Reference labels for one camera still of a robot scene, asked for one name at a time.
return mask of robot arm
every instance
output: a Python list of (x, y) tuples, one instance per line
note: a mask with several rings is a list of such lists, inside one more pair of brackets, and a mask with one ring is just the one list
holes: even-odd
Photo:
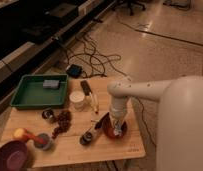
[(157, 171), (203, 171), (203, 77), (132, 83), (111, 82), (110, 119), (120, 134), (129, 97), (159, 101)]
[(111, 82), (107, 90), (112, 95), (109, 113), (114, 134), (121, 134), (120, 128), (127, 114), (127, 101), (130, 97), (159, 101), (164, 90), (171, 82), (172, 80), (133, 83), (130, 77)]

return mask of white container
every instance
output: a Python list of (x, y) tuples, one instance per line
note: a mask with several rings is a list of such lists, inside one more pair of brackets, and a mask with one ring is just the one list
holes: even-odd
[(82, 91), (73, 91), (70, 94), (69, 99), (76, 110), (82, 111), (84, 109), (85, 95)]

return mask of green tray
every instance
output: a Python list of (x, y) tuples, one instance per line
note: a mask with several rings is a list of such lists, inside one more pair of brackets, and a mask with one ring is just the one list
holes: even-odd
[[(59, 80), (59, 88), (43, 88), (44, 80)], [(10, 105), (17, 109), (62, 107), (66, 99), (67, 84), (67, 75), (24, 75)]]

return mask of speckled floor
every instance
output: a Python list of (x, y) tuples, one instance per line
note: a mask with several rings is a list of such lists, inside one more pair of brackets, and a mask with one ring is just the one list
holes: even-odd
[[(136, 81), (173, 79), (184, 75), (203, 75), (203, 0), (192, 0), (189, 11), (181, 11), (163, 6), (162, 0), (153, 0), (146, 4), (142, 12), (135, 7), (134, 16), (129, 16), (126, 6), (118, 7), (115, 12), (109, 11), (89, 31), (97, 49), (103, 54), (119, 54), (122, 59), (114, 66), (132, 76)], [(77, 42), (71, 49), (83, 51), (83, 44)], [(89, 73), (90, 68), (78, 59), (73, 63), (82, 65)], [(60, 73), (62, 68), (56, 65), (47, 73)], [(110, 65), (106, 65), (106, 75), (120, 75)], [(143, 101), (143, 116), (147, 122), (152, 140), (156, 139), (157, 103)], [(142, 106), (133, 99), (134, 110), (140, 125), (147, 156), (132, 159), (124, 167), (124, 161), (116, 161), (119, 170), (154, 171), (155, 151), (151, 138), (142, 122)], [(75, 166), (61, 166), (31, 170), (114, 170), (113, 163), (92, 163)]]

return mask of maroon bowl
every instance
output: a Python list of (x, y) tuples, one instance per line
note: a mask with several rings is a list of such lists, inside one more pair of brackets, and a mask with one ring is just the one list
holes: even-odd
[(0, 171), (19, 171), (28, 157), (25, 143), (10, 141), (0, 148)]
[(107, 115), (107, 116), (105, 116), (105, 118), (102, 122), (102, 130), (103, 130), (104, 134), (110, 139), (121, 139), (127, 132), (127, 123), (124, 122), (121, 127), (122, 135), (121, 136), (115, 135), (113, 133), (114, 129), (111, 125), (110, 117), (109, 117), (109, 115)]

